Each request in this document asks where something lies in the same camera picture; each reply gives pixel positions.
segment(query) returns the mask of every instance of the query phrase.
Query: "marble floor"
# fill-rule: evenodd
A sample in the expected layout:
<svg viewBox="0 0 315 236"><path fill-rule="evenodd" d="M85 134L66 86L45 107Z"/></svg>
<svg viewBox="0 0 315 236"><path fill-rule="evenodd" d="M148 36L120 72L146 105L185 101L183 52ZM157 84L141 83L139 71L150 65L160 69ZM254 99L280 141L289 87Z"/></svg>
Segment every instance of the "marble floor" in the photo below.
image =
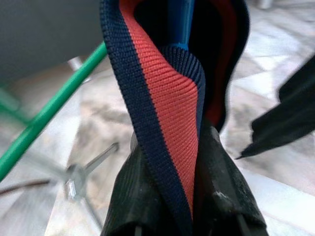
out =
<svg viewBox="0 0 315 236"><path fill-rule="evenodd" d="M232 158L250 143L251 121L278 103L279 86L315 53L315 0L274 0L268 10L258 9L254 0L247 2L251 33L229 86L229 119L221 133ZM35 114L70 74L63 64L20 80L12 90ZM132 125L108 59L91 79L0 183L0 189L53 178L28 164L35 153L66 168L86 164L119 142L120 150L93 172L87 185L92 205L105 220L115 176L129 153ZM0 154L21 130L1 120ZM270 236L315 236L315 133L235 163L257 199ZM62 185L53 182L0 196L0 232L2 236L97 236L99 228L80 204L65 199Z"/></svg>

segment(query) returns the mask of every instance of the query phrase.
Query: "tiled floor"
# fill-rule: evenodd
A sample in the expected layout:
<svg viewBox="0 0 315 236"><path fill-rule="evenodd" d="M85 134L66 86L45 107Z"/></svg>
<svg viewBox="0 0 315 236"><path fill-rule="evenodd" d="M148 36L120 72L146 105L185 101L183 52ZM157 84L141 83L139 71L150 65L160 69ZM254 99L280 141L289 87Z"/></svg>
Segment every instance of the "tiled floor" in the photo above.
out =
<svg viewBox="0 0 315 236"><path fill-rule="evenodd" d="M221 135L231 157L237 157L250 143L250 122L277 104L279 86L315 53L315 0L274 0L268 10L257 9L254 0L248 0L248 4L251 34L230 84L229 120ZM25 80L20 81L15 90L25 102L35 101L35 113L70 73L62 65L39 74L32 79L33 84L28 81L28 88ZM108 59L92 78L32 149L45 152L65 167L66 163L85 164L118 141L119 152L97 168L88 182L88 196L104 220L115 176L129 152L132 126ZM4 126L0 129L12 137L21 130ZM266 217L271 236L315 235L314 157L315 135L308 135L285 147L236 161ZM12 181L38 177L47 175L21 161L0 188ZM25 221L16 227L21 218L31 219L32 224ZM2 236L99 234L83 208L64 199L60 185L1 197L0 232Z"/></svg>

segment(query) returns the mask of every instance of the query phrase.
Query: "green wire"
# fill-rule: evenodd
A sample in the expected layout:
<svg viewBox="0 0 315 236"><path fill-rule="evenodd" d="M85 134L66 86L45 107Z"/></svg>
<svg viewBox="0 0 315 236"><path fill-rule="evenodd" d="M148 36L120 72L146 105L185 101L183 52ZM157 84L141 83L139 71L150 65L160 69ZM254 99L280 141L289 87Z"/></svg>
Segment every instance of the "green wire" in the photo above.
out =
<svg viewBox="0 0 315 236"><path fill-rule="evenodd" d="M6 177L14 165L19 161L24 152L29 148L48 122L61 109L66 101L80 87L83 81L92 73L97 65L107 55L104 43L89 56L64 86L45 105L45 107L35 116L26 129L12 143L6 153L0 159L0 182Z"/></svg>

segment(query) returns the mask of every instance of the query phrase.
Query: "red fabric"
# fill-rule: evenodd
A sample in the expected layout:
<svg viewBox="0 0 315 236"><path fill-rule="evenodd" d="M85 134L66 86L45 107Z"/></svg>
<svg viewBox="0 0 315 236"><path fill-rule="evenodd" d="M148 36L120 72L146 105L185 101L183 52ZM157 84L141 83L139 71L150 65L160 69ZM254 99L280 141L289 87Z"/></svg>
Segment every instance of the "red fabric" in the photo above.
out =
<svg viewBox="0 0 315 236"><path fill-rule="evenodd" d="M141 0L120 0L120 10L138 54L169 154L177 169L192 215L194 170L198 151L196 109L198 89L175 71L133 12Z"/></svg>
<svg viewBox="0 0 315 236"><path fill-rule="evenodd" d="M218 66L215 70L214 97L205 114L212 124L217 125L223 115L225 100L225 71L232 57L233 50L235 49L238 29L236 14L230 1L210 0L210 2L220 12L223 22L222 47L220 50Z"/></svg>

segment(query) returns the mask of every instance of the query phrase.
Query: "red and navy strap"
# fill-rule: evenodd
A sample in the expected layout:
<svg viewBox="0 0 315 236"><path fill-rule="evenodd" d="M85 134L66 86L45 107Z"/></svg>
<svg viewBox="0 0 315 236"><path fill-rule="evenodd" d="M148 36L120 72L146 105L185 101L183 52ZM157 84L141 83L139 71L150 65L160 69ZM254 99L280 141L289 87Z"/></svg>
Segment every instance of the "red and navy strap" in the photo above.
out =
<svg viewBox="0 0 315 236"><path fill-rule="evenodd" d="M229 9L230 1L222 1ZM205 79L202 66L207 61L200 63L190 52L175 47L158 49L134 17L140 2L101 1L104 41L150 174L182 235L192 235L194 170L209 79L207 74ZM228 71L232 47L235 43L217 60L218 66L222 64L220 73L215 73L219 80L227 77L224 72ZM218 109L213 104L215 98L223 97L219 109L222 116L224 83L217 85L215 91L222 91L207 102L206 116L211 113L210 107Z"/></svg>

